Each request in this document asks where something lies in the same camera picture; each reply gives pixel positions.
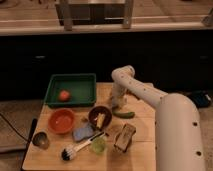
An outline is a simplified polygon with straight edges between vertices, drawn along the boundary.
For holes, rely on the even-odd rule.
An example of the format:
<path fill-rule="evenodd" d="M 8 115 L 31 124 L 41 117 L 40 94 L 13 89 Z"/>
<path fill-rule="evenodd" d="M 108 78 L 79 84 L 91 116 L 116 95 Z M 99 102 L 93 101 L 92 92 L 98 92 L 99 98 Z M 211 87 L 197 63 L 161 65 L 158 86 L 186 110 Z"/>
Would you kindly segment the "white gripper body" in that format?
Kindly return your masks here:
<path fill-rule="evenodd" d="M 113 84 L 110 96 L 112 108 L 122 108 L 126 104 L 127 102 L 125 98 L 126 91 L 127 89 L 124 88 L 123 86 L 117 83 Z"/>

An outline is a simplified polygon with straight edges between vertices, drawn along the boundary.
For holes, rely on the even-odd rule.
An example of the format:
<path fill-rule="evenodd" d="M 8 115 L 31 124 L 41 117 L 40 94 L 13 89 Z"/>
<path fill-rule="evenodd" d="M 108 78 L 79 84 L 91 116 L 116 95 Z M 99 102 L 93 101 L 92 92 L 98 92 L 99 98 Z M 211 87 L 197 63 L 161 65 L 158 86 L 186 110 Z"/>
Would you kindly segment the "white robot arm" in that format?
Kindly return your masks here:
<path fill-rule="evenodd" d="M 206 171 L 200 116 L 180 93 L 166 93 L 134 78 L 131 65 L 114 69 L 112 104 L 127 90 L 155 109 L 156 171 Z"/>

